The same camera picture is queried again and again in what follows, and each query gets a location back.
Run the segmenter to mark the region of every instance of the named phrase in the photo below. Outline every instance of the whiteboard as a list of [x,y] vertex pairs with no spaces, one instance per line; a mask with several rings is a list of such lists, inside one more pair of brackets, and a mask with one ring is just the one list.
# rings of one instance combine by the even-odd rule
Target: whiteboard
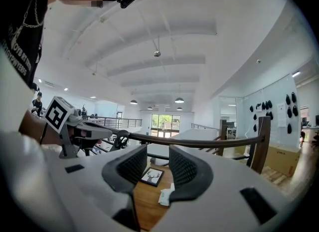
[[[291,93],[294,92],[297,97],[296,103],[291,101],[290,105],[286,104],[286,94],[289,95],[291,100]],[[263,110],[262,112],[256,112],[256,105],[257,103],[263,103],[268,100],[271,100],[273,107],[269,110]],[[293,106],[296,105],[298,112],[299,105],[298,105],[298,95],[296,90],[296,85],[291,77],[291,75],[287,75],[286,77],[276,81],[275,83],[243,98],[243,106],[244,106],[244,119],[243,119],[243,126],[244,130],[240,130],[241,135],[237,137],[245,137],[245,133],[247,133],[247,137],[255,137],[258,133],[258,117],[266,116],[266,112],[272,112],[274,119],[271,120],[271,130],[270,130],[270,142],[274,144],[280,144],[287,147],[297,148],[299,145],[299,137],[300,137],[300,130],[301,130],[301,120],[300,115],[297,117],[293,114],[291,118],[287,116],[287,125],[290,123],[292,127],[291,134],[287,133],[287,127],[278,127],[278,115],[277,115],[277,104],[285,103],[286,111],[288,107],[293,110]],[[251,112],[249,110],[250,106],[253,106],[254,111]],[[253,117],[256,114],[257,120],[254,121]],[[253,127],[257,125],[257,131],[254,132]]]

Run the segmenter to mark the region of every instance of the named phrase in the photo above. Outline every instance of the cardboard box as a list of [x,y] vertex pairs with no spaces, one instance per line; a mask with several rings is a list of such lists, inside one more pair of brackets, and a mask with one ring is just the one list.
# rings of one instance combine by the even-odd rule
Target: cardboard box
[[245,150],[246,150],[246,145],[245,146],[239,146],[239,147],[235,148],[236,153],[242,154],[242,155],[245,153]]
[[269,145],[265,166],[291,177],[296,170],[301,149]]

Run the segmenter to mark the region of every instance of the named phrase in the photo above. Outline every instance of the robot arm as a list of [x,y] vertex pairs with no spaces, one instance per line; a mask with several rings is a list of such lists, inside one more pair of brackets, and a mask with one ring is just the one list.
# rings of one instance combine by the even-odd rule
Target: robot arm
[[[61,139],[60,158],[75,158],[80,149],[93,148],[96,141],[109,138],[112,131],[97,123],[82,120],[82,112],[59,96],[54,96],[43,119],[53,128]],[[74,127],[74,136],[70,139],[68,126]]]

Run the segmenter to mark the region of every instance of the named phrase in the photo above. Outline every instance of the picture frame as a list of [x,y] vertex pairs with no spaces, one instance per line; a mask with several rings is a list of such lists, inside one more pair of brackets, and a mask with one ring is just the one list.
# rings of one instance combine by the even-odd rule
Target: picture frame
[[164,174],[163,170],[149,167],[141,178],[141,182],[157,187]]

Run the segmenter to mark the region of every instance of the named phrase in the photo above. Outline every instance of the recessed light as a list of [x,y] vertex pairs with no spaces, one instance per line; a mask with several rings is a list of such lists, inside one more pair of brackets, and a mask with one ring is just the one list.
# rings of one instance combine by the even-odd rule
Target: recessed light
[[294,74],[293,74],[293,77],[296,77],[300,74],[300,71],[296,71]]

